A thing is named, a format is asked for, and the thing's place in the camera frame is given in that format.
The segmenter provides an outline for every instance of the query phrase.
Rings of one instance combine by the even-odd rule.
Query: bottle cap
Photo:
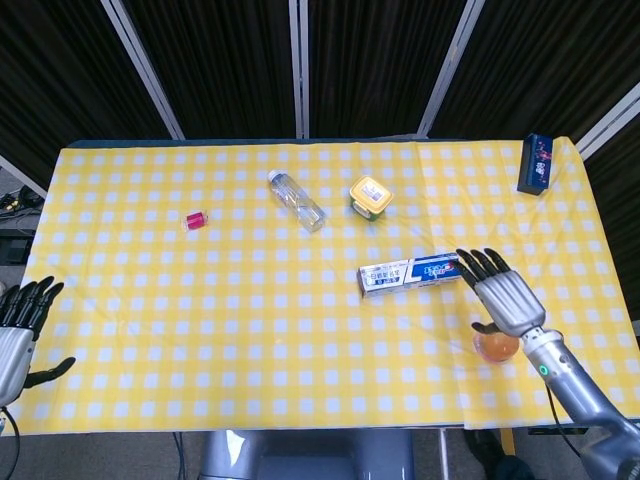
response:
[[[274,178],[276,178],[278,175],[285,173],[282,170],[271,170],[268,174],[267,174],[267,180],[269,180],[270,182],[273,181]]]

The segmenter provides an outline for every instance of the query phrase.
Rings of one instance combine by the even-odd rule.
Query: table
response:
[[[55,275],[33,369],[73,369],[15,404],[25,433],[552,423],[521,353],[490,366],[462,281],[361,299],[359,266],[491,246],[547,326],[628,416],[640,357],[582,160],[554,141],[551,188],[516,191],[521,142],[67,148],[24,282]],[[287,170],[324,208],[307,233],[267,188]],[[349,208],[370,174],[395,198]],[[207,227],[181,229],[191,210]]]

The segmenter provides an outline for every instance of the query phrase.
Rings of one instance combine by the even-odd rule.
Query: small red object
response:
[[[202,212],[192,213],[187,215],[185,225],[187,230],[197,230],[204,227],[207,224],[207,216]]]

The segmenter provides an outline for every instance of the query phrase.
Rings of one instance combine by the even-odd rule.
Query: black curtain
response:
[[[126,0],[187,138],[295,137],[287,0]]]
[[[310,0],[312,137],[415,133],[464,0]]]
[[[632,320],[640,320],[640,117],[585,162]]]
[[[577,142],[640,81],[640,2],[487,0],[431,138]]]
[[[0,2],[0,154],[47,188],[79,139],[168,132],[100,2]]]

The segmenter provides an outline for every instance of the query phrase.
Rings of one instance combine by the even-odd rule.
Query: dark blue box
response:
[[[552,138],[532,133],[524,139],[518,177],[519,192],[540,195],[549,188],[552,149]]]

